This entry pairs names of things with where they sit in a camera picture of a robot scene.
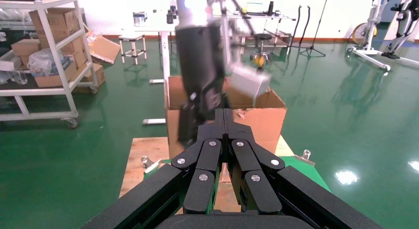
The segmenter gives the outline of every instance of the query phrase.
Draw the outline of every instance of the caster wheel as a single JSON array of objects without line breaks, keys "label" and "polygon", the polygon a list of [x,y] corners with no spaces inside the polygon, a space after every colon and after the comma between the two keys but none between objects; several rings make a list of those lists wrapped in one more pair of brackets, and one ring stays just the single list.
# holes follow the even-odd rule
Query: caster wheel
[{"label": "caster wheel", "polygon": [[89,87],[89,92],[91,94],[96,94],[97,93],[97,87]]},{"label": "caster wheel", "polygon": [[72,118],[72,119],[69,119],[69,120],[66,120],[66,121],[67,121],[68,127],[70,129],[77,128],[77,125],[79,124],[79,121],[77,119],[75,119],[75,118]]}]

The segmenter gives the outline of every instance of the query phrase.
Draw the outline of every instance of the yellow wheel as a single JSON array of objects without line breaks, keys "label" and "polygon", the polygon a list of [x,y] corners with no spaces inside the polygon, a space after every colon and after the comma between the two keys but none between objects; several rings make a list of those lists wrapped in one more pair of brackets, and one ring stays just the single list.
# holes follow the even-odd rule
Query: yellow wheel
[{"label": "yellow wheel", "polygon": [[[368,41],[368,23],[359,24],[352,32],[352,40],[360,46],[366,45]],[[377,35],[377,27],[374,27],[374,37]]]},{"label": "yellow wheel", "polygon": [[253,58],[253,63],[258,67],[263,67],[265,64],[265,57],[263,55],[255,55]]}]

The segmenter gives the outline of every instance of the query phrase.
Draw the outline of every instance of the stool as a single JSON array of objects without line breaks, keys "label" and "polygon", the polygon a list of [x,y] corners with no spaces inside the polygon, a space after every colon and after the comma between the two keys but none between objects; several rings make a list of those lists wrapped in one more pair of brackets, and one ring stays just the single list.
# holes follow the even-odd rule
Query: stool
[{"label": "stool", "polygon": [[[135,46],[135,42],[142,39],[143,40],[143,47],[144,49],[139,50]],[[122,46],[122,41],[128,41],[131,42],[132,49],[130,51],[124,52],[124,48]],[[122,57],[122,63],[125,63],[124,57],[133,57],[135,59],[135,64],[138,65],[138,57],[140,55],[144,55],[144,59],[147,59],[147,53],[145,48],[145,35],[138,35],[138,34],[123,34],[119,36],[119,44],[121,47],[121,57]]]},{"label": "stool", "polygon": [[263,51],[263,42],[271,40],[272,35],[270,35],[270,34],[255,34],[255,38],[256,38],[256,43],[257,44],[259,44],[259,41],[262,41],[262,42],[261,42],[260,48],[257,51],[257,53],[250,55],[250,60],[253,60],[253,62],[256,65],[258,65],[258,70],[262,70],[264,64],[271,59],[270,58],[270,53]]}]

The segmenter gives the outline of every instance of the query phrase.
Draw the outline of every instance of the microphone stand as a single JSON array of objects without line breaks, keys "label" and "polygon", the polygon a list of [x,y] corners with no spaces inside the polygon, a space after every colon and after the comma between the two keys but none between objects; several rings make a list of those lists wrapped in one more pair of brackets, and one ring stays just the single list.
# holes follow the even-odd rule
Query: microphone stand
[{"label": "microphone stand", "polygon": [[305,49],[305,51],[302,51],[302,52],[300,53],[300,54],[303,54],[303,53],[305,53],[305,52],[306,52],[306,53],[307,53],[307,55],[304,55],[304,56],[311,56],[311,52],[312,52],[312,51],[316,51],[316,52],[318,52],[318,53],[320,54],[320,56],[314,56],[314,57],[326,57],[326,54],[324,54],[324,53],[322,53],[322,52],[318,51],[318,50],[314,47],[314,42],[316,42],[317,33],[319,32],[320,23],[322,22],[323,13],[325,12],[326,3],[327,3],[327,0],[325,0],[325,4],[324,4],[324,6],[323,6],[322,15],[320,16],[319,24],[317,25],[316,35],[314,36],[313,43],[311,44],[311,46],[310,46],[310,47],[307,47],[307,48]]}]

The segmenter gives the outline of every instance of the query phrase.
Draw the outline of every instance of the white shelving cart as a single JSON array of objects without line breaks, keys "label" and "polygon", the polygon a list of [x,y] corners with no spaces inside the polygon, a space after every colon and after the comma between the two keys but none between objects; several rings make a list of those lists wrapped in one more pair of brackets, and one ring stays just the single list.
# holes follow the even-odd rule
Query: white shelving cart
[{"label": "white shelving cart", "polygon": [[[76,9],[76,14],[79,20],[80,30],[73,33],[69,37],[55,43],[52,36],[51,28],[49,26],[48,20],[46,18],[46,9],[52,8],[68,3],[74,3]],[[77,112],[76,105],[74,104],[73,96],[71,91],[75,87],[90,87],[93,92],[97,91],[97,79],[94,71],[92,69],[92,59],[90,52],[88,51],[88,43],[86,39],[86,33],[84,31],[84,24],[82,21],[82,16],[80,13],[79,3],[77,0],[35,0],[35,1],[6,1],[0,0],[0,8],[14,8],[14,9],[28,9],[28,10],[37,10],[41,19],[43,29],[45,30],[45,35],[48,39],[49,47],[51,48],[52,56],[57,65],[58,74],[60,76],[62,87],[59,88],[39,88],[34,80],[31,78],[30,74],[28,75],[28,83],[25,85],[17,85],[15,83],[8,83],[0,86],[0,96],[13,96],[20,108],[21,113],[12,113],[12,114],[0,114],[0,121],[15,121],[15,120],[30,120],[30,119],[61,119],[69,123],[70,128],[75,128],[78,124],[77,117],[79,113]],[[68,81],[63,66],[61,64],[58,50],[63,46],[73,41],[78,36],[83,37],[84,47],[87,50],[87,66],[83,71],[73,80]],[[92,82],[80,82],[80,80],[85,76],[86,72],[91,72]],[[22,96],[28,95],[65,95],[70,106],[70,111],[60,111],[60,112],[37,112],[30,113],[28,108],[25,105],[25,102],[22,99]]]}]

